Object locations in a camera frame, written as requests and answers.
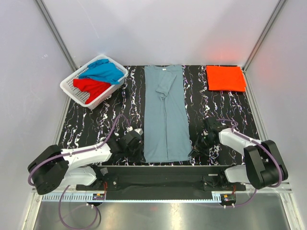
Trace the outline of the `grey blue t shirt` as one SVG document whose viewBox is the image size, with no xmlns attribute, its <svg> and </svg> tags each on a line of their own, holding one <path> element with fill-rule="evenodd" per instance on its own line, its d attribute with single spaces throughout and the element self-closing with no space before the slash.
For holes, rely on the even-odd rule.
<svg viewBox="0 0 307 230">
<path fill-rule="evenodd" d="M 144 158 L 146 163 L 188 161 L 192 150 L 179 65 L 146 66 Z"/>
</svg>

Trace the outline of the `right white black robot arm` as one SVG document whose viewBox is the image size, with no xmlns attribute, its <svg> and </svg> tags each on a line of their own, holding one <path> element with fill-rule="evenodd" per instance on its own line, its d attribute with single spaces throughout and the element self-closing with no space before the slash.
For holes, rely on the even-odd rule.
<svg viewBox="0 0 307 230">
<path fill-rule="evenodd" d="M 230 119 L 204 119 L 204 130 L 199 134 L 189 156 L 204 155 L 217 145 L 227 146 L 244 157 L 243 165 L 234 165 L 219 173 L 218 185 L 224 190 L 235 183 L 250 184 L 260 190 L 278 187 L 288 179 L 288 171 L 276 143 L 258 140 L 236 130 L 238 122 Z"/>
</svg>

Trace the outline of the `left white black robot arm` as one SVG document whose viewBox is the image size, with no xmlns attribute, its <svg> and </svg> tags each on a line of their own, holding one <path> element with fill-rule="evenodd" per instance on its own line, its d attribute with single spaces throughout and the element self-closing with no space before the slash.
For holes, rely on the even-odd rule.
<svg viewBox="0 0 307 230">
<path fill-rule="evenodd" d="M 51 145 L 29 164 L 28 182 L 40 195 L 68 185 L 74 185 L 78 190 L 100 189 L 104 175 L 96 164 L 124 157 L 138 158 L 142 134 L 142 129 L 138 128 L 118 140 L 111 138 L 79 149 Z"/>
</svg>

